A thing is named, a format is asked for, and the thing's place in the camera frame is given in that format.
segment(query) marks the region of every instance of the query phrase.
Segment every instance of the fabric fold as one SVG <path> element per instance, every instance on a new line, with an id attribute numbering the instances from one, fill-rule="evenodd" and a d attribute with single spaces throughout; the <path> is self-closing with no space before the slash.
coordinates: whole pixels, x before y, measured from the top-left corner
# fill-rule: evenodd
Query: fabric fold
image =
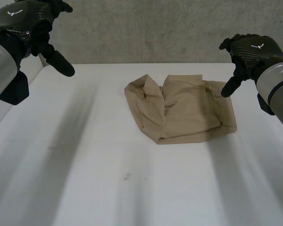
<path id="1" fill-rule="evenodd" d="M 158 144 L 197 143 L 237 130 L 225 82 L 203 81 L 202 75 L 169 75 L 163 87 L 148 75 L 125 88 L 139 129 Z"/>

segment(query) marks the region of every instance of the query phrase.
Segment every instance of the beige cloth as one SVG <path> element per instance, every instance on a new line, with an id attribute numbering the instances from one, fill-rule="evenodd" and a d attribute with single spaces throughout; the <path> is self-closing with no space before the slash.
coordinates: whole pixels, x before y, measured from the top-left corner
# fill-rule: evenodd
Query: beige cloth
<path id="1" fill-rule="evenodd" d="M 197 143 L 237 130 L 231 99 L 220 94 L 224 85 L 202 75 L 169 75 L 159 87 L 144 75 L 125 95 L 139 129 L 156 143 Z"/>

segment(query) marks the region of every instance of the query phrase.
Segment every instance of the white surface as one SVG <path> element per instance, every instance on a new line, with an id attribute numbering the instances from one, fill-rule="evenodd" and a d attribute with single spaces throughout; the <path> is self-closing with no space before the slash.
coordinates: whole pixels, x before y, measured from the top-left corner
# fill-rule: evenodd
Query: white surface
<path id="1" fill-rule="evenodd" d="M 0 226 L 283 226 L 283 126 L 255 84 L 232 97 L 238 131 L 157 145 L 125 86 L 148 73 L 226 81 L 232 64 L 45 67 L 0 123 Z"/>
<path id="2" fill-rule="evenodd" d="M 13 0 L 0 0 L 0 8 L 13 2 Z M 23 60 L 21 63 L 21 71 L 23 71 L 27 75 L 29 82 L 31 82 L 36 77 L 36 75 L 42 68 L 43 65 L 39 57 L 30 56 L 27 59 Z M 0 121 L 11 109 L 11 107 L 12 105 L 0 101 Z"/>

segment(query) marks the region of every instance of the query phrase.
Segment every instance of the white table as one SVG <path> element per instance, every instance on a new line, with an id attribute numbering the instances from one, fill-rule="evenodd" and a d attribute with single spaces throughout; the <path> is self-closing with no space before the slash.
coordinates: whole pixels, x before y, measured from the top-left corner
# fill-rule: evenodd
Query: white table
<path id="1" fill-rule="evenodd" d="M 157 145 L 125 86 L 148 73 L 227 81 L 233 64 L 45 67 L 0 123 L 0 226 L 283 226 L 283 126 L 252 81 L 232 96 L 238 131 Z"/>

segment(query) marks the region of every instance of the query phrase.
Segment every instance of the white logo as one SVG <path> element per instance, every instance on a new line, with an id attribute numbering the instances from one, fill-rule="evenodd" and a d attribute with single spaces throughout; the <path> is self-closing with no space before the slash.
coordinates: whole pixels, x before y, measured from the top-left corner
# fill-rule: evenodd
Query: white logo
<path id="1" fill-rule="evenodd" d="M 264 46 L 264 43 L 261 46 L 253 46 L 253 45 L 251 45 L 251 46 L 255 47 L 255 48 L 262 48 Z"/>
<path id="2" fill-rule="evenodd" d="M 16 13 L 10 13 L 10 12 L 8 12 L 8 14 L 9 14 L 10 16 L 13 16 L 13 15 L 16 15 L 16 14 L 21 13 L 21 12 L 22 12 L 22 10 L 20 10 L 19 12 L 16 12 Z"/>

